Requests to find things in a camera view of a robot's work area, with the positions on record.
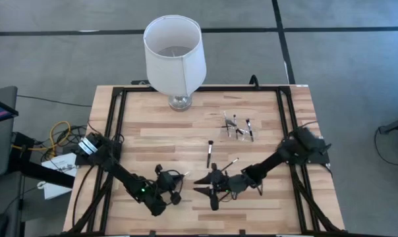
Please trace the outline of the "clear acrylic brush organizer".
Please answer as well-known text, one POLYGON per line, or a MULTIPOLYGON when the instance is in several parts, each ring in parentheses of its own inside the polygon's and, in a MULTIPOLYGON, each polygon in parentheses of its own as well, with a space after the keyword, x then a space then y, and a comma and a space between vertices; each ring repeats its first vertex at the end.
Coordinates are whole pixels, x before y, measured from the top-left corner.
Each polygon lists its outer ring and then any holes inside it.
POLYGON ((229 131, 231 137, 227 136, 227 131, 225 127, 225 121, 224 121, 224 116, 222 120, 222 125, 220 127, 220 136, 222 138, 228 138, 229 140, 236 140, 236 141, 241 141, 241 142, 252 142, 248 133, 248 127, 246 125, 246 119, 250 119, 251 122, 251 127, 254 135, 254 142, 257 140, 259 136, 259 128, 257 127, 257 124, 251 119, 251 118, 241 118, 237 116, 237 126, 238 126, 238 133, 239 133, 239 139, 236 139, 236 134, 235 134, 235 124, 233 122, 233 115, 229 116, 227 113, 227 122, 229 123, 229 131))

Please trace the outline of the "grey computer monitor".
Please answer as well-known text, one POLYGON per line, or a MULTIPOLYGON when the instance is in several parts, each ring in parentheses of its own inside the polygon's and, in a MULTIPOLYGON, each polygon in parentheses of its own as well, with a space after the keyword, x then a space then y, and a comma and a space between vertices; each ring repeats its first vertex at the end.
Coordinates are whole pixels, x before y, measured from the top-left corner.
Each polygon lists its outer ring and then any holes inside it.
POLYGON ((0 88, 0 175, 7 172, 11 136, 14 118, 19 115, 16 110, 17 87, 0 88))

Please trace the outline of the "slim black liner brush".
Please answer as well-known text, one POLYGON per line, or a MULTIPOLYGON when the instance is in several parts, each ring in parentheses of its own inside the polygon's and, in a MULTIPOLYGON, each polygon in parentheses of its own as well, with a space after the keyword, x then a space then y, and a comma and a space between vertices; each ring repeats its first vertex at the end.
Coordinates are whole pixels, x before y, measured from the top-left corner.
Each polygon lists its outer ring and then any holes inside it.
POLYGON ((239 160, 239 158, 236 158, 234 160, 232 160, 228 165, 226 165, 225 167, 223 167, 221 169, 221 172, 225 171, 227 168, 229 168, 231 165, 233 165, 234 163, 236 163, 239 160))

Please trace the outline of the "black stand beam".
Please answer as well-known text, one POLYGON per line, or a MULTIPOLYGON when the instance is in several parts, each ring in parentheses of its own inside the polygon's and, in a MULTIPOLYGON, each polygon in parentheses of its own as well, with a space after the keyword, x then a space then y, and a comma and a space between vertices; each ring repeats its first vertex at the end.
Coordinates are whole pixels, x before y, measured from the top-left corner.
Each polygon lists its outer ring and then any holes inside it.
POLYGON ((20 132, 11 135, 11 151, 9 154, 8 172, 20 172, 22 175, 46 181, 66 188, 72 188, 74 177, 58 170, 43 167, 41 164, 32 162, 31 156, 35 150, 35 140, 20 132))

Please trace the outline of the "white paper sheet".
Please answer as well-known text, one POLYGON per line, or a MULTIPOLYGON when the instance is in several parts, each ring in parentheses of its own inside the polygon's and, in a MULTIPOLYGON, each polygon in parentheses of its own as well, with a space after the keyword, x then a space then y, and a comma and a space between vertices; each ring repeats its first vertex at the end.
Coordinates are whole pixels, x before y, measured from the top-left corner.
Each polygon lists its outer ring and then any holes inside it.
MULTIPOLYGON (((75 177, 78 169, 75 162, 76 154, 68 153, 51 158, 49 161, 42 162, 42 166, 75 177)), ((38 188, 44 191, 45 199, 53 199, 72 190, 72 188, 66 188, 56 184, 47 183, 45 181, 39 182, 38 188)))

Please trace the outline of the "round fluffy-head makeup brush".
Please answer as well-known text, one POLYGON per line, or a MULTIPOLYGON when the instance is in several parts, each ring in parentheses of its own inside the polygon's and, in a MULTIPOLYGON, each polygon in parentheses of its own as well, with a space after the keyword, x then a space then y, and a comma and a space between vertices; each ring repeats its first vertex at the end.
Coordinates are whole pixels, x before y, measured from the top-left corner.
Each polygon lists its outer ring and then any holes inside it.
POLYGON ((208 140, 208 156, 207 156, 207 164, 206 167, 210 167, 211 157, 212 157, 212 147, 213 147, 213 140, 208 140))

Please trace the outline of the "long-ferrule black-bristle makeup brush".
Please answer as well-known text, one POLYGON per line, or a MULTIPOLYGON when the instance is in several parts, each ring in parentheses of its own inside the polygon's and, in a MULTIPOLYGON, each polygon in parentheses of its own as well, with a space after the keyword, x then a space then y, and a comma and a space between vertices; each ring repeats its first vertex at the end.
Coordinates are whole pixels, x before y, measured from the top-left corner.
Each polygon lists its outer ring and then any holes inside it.
POLYGON ((251 122, 250 122, 250 119, 249 119, 249 118, 246 119, 246 125, 247 125, 247 127, 248 127, 248 133, 249 133, 250 139, 251 139, 252 142, 254 142, 254 135, 253 135, 253 131, 252 131, 252 127, 251 127, 251 122))

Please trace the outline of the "black arch bracket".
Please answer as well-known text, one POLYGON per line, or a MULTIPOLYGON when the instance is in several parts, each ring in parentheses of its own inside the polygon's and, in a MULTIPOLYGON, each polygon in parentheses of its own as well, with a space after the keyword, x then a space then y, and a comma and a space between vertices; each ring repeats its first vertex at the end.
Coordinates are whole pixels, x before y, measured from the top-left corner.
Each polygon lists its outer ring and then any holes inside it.
POLYGON ((255 75, 255 74, 253 74, 251 77, 250 77, 250 80, 249 80, 249 83, 248 83, 249 85, 253 85, 253 88, 255 89, 255 90, 260 90, 260 84, 259 84, 259 81, 258 81, 258 78, 257 78, 257 76, 255 75))

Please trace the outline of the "white-shade silver table lamp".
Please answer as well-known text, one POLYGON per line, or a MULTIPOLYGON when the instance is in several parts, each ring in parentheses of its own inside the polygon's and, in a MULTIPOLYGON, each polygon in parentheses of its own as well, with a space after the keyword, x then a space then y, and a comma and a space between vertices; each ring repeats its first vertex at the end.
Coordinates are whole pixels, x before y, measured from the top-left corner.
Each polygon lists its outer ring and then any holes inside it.
POLYGON ((188 110, 207 75, 200 25, 186 16, 161 16, 147 25, 143 42, 149 83, 168 96, 172 110, 188 110))

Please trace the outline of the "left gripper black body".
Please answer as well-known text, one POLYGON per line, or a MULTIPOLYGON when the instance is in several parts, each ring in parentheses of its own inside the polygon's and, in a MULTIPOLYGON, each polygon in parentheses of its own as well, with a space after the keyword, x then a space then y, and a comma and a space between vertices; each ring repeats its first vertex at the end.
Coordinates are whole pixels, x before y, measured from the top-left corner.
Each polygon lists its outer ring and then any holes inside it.
POLYGON ((173 205, 178 205, 181 201, 181 191, 183 188, 183 180, 182 181, 174 181, 174 176, 176 171, 174 169, 164 170, 163 167, 158 164, 155 167, 155 173, 157 174, 157 186, 159 193, 170 193, 170 201, 173 205))

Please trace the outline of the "black table frame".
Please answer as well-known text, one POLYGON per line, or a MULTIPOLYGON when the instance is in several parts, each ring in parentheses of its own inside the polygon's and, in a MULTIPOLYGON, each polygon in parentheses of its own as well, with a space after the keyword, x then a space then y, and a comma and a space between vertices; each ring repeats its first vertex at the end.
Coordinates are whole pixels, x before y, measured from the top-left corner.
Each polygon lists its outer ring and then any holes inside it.
POLYGON ((263 161, 290 131, 300 125, 319 134, 316 112, 306 86, 205 85, 193 93, 192 107, 185 112, 169 108, 167 98, 148 86, 98 86, 90 113, 92 130, 124 138, 121 165, 153 180, 155 167, 174 169, 185 175, 181 202, 168 205, 160 216, 136 202, 114 181, 97 210, 80 232, 75 224, 89 205, 104 172, 78 170, 65 225, 66 236, 194 236, 301 234, 323 230, 293 183, 302 180, 321 211, 338 229, 344 224, 333 178, 325 165, 308 162, 294 167, 281 164, 263 181, 263 192, 248 189, 237 199, 225 196, 213 211, 210 200, 193 190, 194 181, 206 176, 208 140, 213 140, 211 163, 227 168, 230 175, 263 161), (255 142, 220 136, 223 112, 252 119, 259 128, 255 142))

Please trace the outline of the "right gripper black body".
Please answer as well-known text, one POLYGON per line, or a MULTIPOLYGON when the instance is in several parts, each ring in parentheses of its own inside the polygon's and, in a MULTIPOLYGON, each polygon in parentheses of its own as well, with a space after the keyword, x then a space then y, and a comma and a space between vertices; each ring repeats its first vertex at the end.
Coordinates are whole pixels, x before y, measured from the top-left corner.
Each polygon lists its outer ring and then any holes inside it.
POLYGON ((225 192, 230 194, 233 199, 236 199, 239 193, 250 186, 251 179, 245 174, 229 176, 226 172, 218 169, 215 163, 211 164, 211 168, 210 206, 213 211, 217 211, 219 209, 218 193, 225 192))

